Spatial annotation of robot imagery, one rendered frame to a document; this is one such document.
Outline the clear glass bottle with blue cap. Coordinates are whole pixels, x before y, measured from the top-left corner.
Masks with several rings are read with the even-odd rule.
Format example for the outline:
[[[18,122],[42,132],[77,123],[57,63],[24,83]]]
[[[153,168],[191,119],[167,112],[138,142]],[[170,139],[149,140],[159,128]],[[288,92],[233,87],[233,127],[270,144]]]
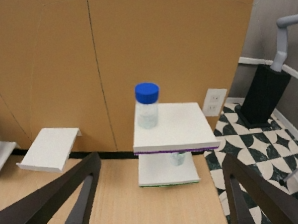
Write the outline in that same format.
[[[140,83],[134,88],[136,123],[142,129],[151,129],[158,120],[158,86]]]

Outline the tan wooden wall panel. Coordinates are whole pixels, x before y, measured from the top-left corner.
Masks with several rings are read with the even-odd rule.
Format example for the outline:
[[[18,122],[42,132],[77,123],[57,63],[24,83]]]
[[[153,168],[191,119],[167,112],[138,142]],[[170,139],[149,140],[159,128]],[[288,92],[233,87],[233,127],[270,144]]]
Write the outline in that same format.
[[[213,134],[253,0],[0,0],[0,142],[78,128],[68,159],[134,155],[135,93],[197,103]]]

